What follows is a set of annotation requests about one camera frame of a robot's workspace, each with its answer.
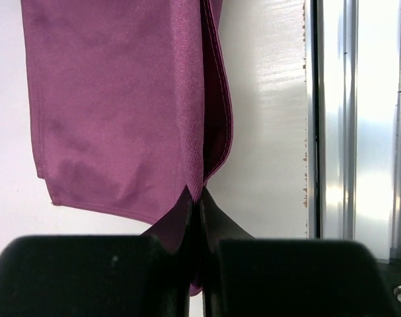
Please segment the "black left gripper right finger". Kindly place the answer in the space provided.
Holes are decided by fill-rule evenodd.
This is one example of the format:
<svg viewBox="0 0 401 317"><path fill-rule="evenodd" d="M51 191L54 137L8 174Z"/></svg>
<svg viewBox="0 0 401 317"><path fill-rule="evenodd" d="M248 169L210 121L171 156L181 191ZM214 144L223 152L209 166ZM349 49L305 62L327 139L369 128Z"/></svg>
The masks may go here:
<svg viewBox="0 0 401 317"><path fill-rule="evenodd" d="M222 240L252 240L253 236L233 221L203 188L198 203L200 220L199 282L203 294L203 315L222 316L220 273L216 247Z"/></svg>

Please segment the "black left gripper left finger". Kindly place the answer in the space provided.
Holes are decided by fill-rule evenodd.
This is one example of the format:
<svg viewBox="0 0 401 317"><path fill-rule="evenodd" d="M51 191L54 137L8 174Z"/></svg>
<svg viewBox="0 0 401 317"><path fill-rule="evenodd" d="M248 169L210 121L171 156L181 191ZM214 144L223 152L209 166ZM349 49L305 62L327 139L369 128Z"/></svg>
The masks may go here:
<svg viewBox="0 0 401 317"><path fill-rule="evenodd" d="M143 236L155 245L154 266L143 295L144 316L187 316L192 279L192 209L184 188L174 206Z"/></svg>

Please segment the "purple satin napkin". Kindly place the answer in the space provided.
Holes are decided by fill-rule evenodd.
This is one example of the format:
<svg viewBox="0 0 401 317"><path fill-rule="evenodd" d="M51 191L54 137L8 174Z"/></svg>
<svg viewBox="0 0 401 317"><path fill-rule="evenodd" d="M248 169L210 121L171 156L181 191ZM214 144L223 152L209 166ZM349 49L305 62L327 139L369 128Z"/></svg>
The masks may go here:
<svg viewBox="0 0 401 317"><path fill-rule="evenodd" d="M23 1L36 172L54 205L152 227L231 150L221 1Z"/></svg>

